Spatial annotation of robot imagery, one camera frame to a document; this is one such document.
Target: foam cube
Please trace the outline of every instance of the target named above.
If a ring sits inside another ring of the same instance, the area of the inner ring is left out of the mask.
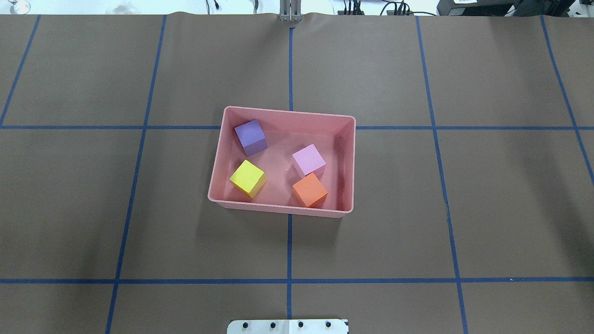
[[[231,175],[230,180],[235,188],[254,199],[258,191],[266,183],[266,174],[251,162],[244,160],[235,173]]]
[[[268,148],[266,137],[257,119],[235,128],[246,156],[252,156]]]
[[[326,168],[326,162],[313,144],[293,154],[293,165],[301,178],[309,173],[321,177]]]
[[[322,185],[322,182],[314,173],[302,178],[296,184],[293,184],[293,193],[301,204],[306,207],[314,207],[323,203],[328,196],[328,191]]]

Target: black cable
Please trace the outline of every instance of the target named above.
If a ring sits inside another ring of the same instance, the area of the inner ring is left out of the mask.
[[[394,5],[394,14],[393,15],[409,15],[409,14],[429,14],[433,16],[437,16],[431,12],[423,12],[423,11],[410,11],[410,6],[404,1],[389,1],[389,0],[382,0],[386,3],[384,8],[381,9],[380,15],[384,13],[386,8],[393,4]]]
[[[394,1],[390,1],[390,2],[388,2],[388,3],[387,3],[385,6],[384,6],[384,8],[382,8],[382,9],[381,9],[380,16],[381,16],[381,15],[384,13],[384,11],[386,10],[386,7],[388,7],[388,6],[389,6],[389,5],[391,5],[391,4],[394,4],[394,11],[396,11],[396,6],[397,6],[398,4],[397,4],[397,3],[395,3]]]
[[[437,15],[433,14],[432,12],[407,12],[404,15],[408,15],[408,14],[429,14],[429,15],[437,16]]]

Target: blue tape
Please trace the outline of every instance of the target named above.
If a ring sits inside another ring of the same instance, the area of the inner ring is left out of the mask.
[[[0,284],[114,284],[115,279],[3,278]],[[119,285],[228,285],[287,284],[284,278],[245,279],[120,279]],[[594,282],[594,276],[470,277],[470,278],[296,278],[291,284],[431,284],[431,283],[529,283]]]
[[[2,110],[2,115],[0,115],[0,125],[2,125],[4,123],[4,118],[6,117],[6,114],[8,112],[10,100],[12,100],[12,94],[14,94],[14,90],[17,88],[18,78],[21,76],[23,66],[25,65],[25,60],[27,59],[27,55],[29,54],[29,49],[31,49],[31,44],[33,44],[33,38],[35,37],[35,32],[37,32],[37,27],[39,27],[40,20],[41,20],[41,15],[38,15],[37,20],[35,20],[35,25],[33,26],[33,31],[31,31],[31,36],[29,36],[29,41],[27,42],[27,47],[25,48],[25,52],[23,53],[23,57],[21,58],[21,63],[18,65],[17,74],[14,76],[14,80],[12,81],[12,86],[10,87],[10,92],[8,92],[8,97],[6,98],[6,103],[4,104],[4,109]]]
[[[6,130],[142,130],[143,125],[2,125]],[[573,131],[574,127],[499,127],[465,125],[359,125],[357,130],[542,130]],[[220,125],[147,125],[147,130],[220,130]],[[577,127],[578,130],[592,131],[594,127]]]
[[[120,284],[286,284],[287,280],[282,278],[271,279],[120,279]]]
[[[150,83],[150,90],[148,91],[147,108],[144,114],[144,125],[143,132],[140,136],[140,145],[138,147],[138,155],[136,157],[136,167],[134,168],[134,177],[132,179],[132,189],[130,191],[130,199],[128,201],[128,211],[126,213],[126,221],[124,223],[124,233],[122,234],[122,243],[119,249],[118,267],[115,273],[115,283],[113,284],[112,299],[109,304],[108,321],[105,327],[105,334],[111,332],[111,324],[113,320],[113,312],[115,310],[115,302],[118,297],[119,278],[122,273],[122,263],[124,262],[124,251],[126,250],[126,240],[128,239],[128,229],[130,226],[130,218],[132,216],[132,205],[134,204],[134,196],[136,194],[136,185],[138,183],[138,173],[140,171],[140,162],[143,158],[144,150],[144,139],[146,138],[147,126],[149,124],[150,107],[153,100],[154,84],[157,80],[157,70],[159,68],[159,58],[161,55],[161,47],[163,45],[163,35],[165,33],[165,24],[167,22],[167,15],[163,15],[163,21],[161,23],[161,33],[159,34],[159,44],[157,45],[157,55],[154,60],[153,77]]]
[[[293,215],[287,216],[287,319],[293,317],[292,302],[293,280]]]
[[[289,28],[289,110],[293,111],[293,29]]]
[[[114,279],[5,278],[0,284],[114,284]]]
[[[586,162],[586,168],[588,170],[588,174],[590,174],[590,180],[594,185],[594,172],[592,172],[592,166],[590,165],[590,160],[588,159],[588,154],[586,153],[586,148],[584,147],[584,143],[582,142],[582,137],[580,135],[580,131],[578,130],[576,118],[573,115],[573,110],[571,110],[571,105],[569,103],[569,98],[567,97],[567,92],[565,91],[565,86],[563,85],[563,80],[561,79],[561,74],[559,73],[559,69],[557,68],[557,62],[555,61],[555,56],[553,55],[553,50],[551,47],[551,41],[549,40],[549,33],[546,30],[546,23],[544,15],[541,15],[541,24],[542,24],[542,32],[545,34],[545,41],[546,41],[546,48],[549,50],[549,56],[551,57],[551,62],[553,64],[553,69],[555,70],[555,75],[557,76],[557,81],[559,82],[559,87],[561,88],[561,92],[563,93],[563,99],[565,100],[565,105],[567,107],[567,111],[569,112],[569,118],[571,118],[571,123],[573,124],[573,128],[576,132],[577,142],[580,145],[580,150],[582,150],[582,156],[584,157],[584,161]]]
[[[431,99],[431,89],[429,88],[429,75],[427,73],[427,64],[425,60],[425,49],[423,47],[423,37],[421,33],[421,23],[419,21],[419,17],[416,16],[416,31],[419,37],[419,49],[421,51],[421,62],[423,65],[423,76],[425,78],[425,90],[427,92],[427,102],[429,104],[429,115],[431,117],[431,126],[433,127],[433,141],[435,143],[435,154],[437,155],[437,166],[440,172],[440,180],[441,180],[441,192],[444,197],[445,203],[445,211],[447,214],[447,225],[450,231],[450,248],[451,248],[451,257],[454,263],[454,274],[456,275],[456,279],[458,282],[456,283],[457,290],[458,290],[458,302],[460,304],[460,316],[462,318],[462,329],[464,330],[465,334],[468,334],[468,325],[466,321],[466,309],[464,305],[464,296],[462,293],[462,284],[460,283],[460,270],[458,268],[458,256],[456,254],[456,242],[454,240],[454,229],[451,224],[451,214],[450,214],[450,203],[447,198],[447,188],[446,188],[446,178],[444,177],[444,170],[443,165],[441,163],[441,152],[440,152],[440,144],[439,139],[437,137],[437,128],[435,124],[435,114],[433,111],[433,100]]]

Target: plastic bin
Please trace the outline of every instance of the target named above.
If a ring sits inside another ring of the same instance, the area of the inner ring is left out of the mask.
[[[268,149],[249,158],[234,128],[257,119]],[[320,181],[328,197],[319,208],[301,206],[292,185],[301,178],[292,154],[314,144],[326,169]],[[268,181],[251,200],[229,181],[245,160],[258,166]],[[223,112],[208,199],[229,209],[293,213],[340,218],[353,210],[355,187],[355,118],[344,115],[278,111],[228,106]]]

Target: metal bracket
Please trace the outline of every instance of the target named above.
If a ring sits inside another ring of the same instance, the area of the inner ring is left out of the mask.
[[[349,334],[346,319],[234,320],[227,334]]]
[[[280,0],[279,19],[286,22],[301,21],[301,0]]]

